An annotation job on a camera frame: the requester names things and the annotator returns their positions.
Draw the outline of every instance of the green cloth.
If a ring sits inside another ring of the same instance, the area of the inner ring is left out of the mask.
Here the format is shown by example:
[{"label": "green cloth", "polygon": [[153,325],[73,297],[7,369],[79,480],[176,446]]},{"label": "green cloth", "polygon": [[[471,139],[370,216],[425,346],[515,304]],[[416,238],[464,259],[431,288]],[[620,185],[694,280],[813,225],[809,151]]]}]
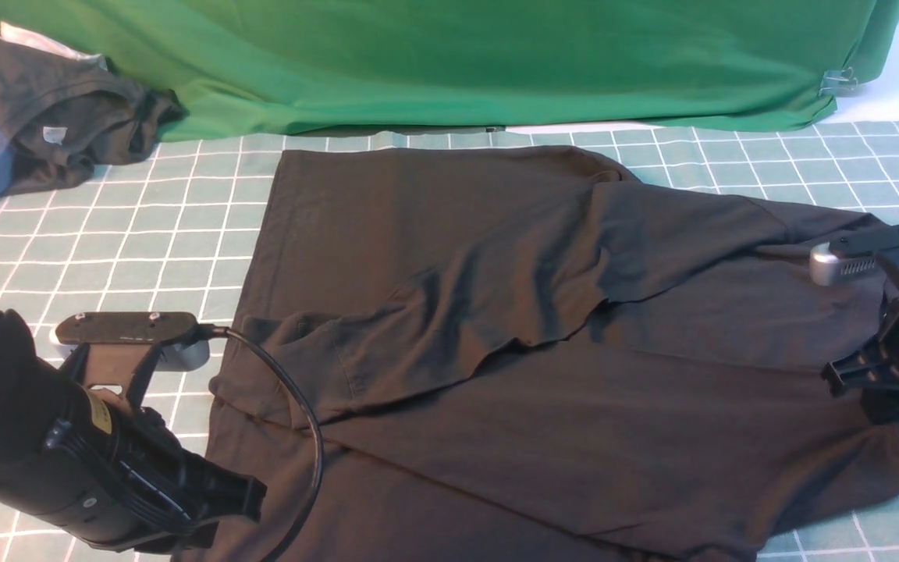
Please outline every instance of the green cloth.
[{"label": "green cloth", "polygon": [[171,88],[163,140],[599,120],[791,130],[879,74],[899,0],[0,0]]}]

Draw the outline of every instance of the dark gray shirt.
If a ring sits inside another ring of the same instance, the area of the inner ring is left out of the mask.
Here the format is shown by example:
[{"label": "dark gray shirt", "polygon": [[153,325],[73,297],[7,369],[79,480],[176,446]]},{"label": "dark gray shirt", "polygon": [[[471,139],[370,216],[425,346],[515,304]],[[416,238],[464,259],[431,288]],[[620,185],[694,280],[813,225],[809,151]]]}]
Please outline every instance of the dark gray shirt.
[{"label": "dark gray shirt", "polygon": [[[641,184],[567,147],[284,153],[236,324],[329,439],[285,560],[752,560],[899,494],[899,421],[819,373],[882,279],[814,285],[872,216]],[[209,456],[270,487],[188,560],[249,560],[307,486],[306,422],[229,346]]]}]

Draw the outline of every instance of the cutting mat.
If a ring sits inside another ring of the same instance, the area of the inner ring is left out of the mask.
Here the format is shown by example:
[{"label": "cutting mat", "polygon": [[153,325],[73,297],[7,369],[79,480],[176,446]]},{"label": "cutting mat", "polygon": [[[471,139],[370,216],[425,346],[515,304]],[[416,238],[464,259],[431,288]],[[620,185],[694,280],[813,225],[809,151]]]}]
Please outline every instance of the cutting mat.
[{"label": "cutting mat", "polygon": [[[0,308],[47,335],[92,310],[188,310],[230,323],[281,150],[329,152],[577,145],[622,162],[642,180],[678,189],[869,211],[899,223],[899,122],[818,125],[794,133],[688,128],[357,137],[253,135],[161,145],[147,162],[100,168],[68,191],[0,200]],[[156,376],[147,405],[190,449],[206,446],[215,359],[199,371]],[[776,537],[775,562],[899,561],[899,498]],[[92,551],[0,506],[0,561],[163,560]]]}]

